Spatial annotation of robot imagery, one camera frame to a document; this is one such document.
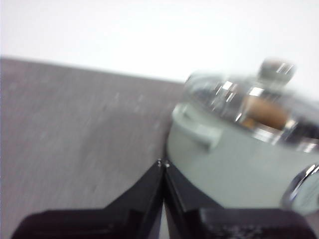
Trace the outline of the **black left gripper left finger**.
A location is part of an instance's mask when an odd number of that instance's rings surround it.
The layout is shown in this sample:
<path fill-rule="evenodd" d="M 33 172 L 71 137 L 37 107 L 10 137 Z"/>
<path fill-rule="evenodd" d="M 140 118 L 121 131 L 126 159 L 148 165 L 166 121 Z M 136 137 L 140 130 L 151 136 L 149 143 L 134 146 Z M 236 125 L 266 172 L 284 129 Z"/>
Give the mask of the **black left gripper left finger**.
<path fill-rule="evenodd" d="M 104 208 L 49 210 L 24 218 L 14 239 L 157 239 L 163 204 L 161 160 Z"/>

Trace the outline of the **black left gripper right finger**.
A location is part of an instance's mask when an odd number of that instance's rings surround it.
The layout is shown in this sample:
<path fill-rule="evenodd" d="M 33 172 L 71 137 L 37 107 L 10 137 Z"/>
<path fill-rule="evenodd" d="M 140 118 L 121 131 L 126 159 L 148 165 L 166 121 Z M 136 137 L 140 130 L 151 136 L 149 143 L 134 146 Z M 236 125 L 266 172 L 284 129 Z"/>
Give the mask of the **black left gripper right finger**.
<path fill-rule="evenodd" d="M 172 239 L 314 239 L 300 215 L 280 209 L 224 208 L 166 163 L 164 204 Z"/>

